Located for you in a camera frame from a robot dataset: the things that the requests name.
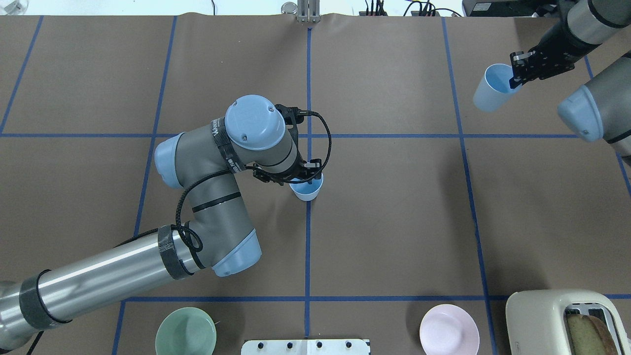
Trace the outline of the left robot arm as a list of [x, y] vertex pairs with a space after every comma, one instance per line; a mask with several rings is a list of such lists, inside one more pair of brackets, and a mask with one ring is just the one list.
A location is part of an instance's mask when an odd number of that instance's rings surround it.
[[236, 175], [263, 183], [320, 182], [333, 138], [322, 114], [261, 95], [235, 99], [205, 126], [159, 143], [155, 169], [178, 189], [172, 219], [95, 255], [1, 283], [1, 353], [45, 332], [203, 270], [219, 277], [259, 261], [262, 247]]

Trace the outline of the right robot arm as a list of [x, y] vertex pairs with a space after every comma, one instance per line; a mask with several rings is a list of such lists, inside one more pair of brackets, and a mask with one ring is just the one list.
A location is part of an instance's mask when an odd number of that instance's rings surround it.
[[[510, 54], [512, 89], [569, 72], [630, 26], [628, 0], [559, 0], [559, 20], [529, 50]], [[563, 123], [586, 142], [605, 141], [629, 165], [631, 155], [630, 52], [580, 85], [557, 108]]]

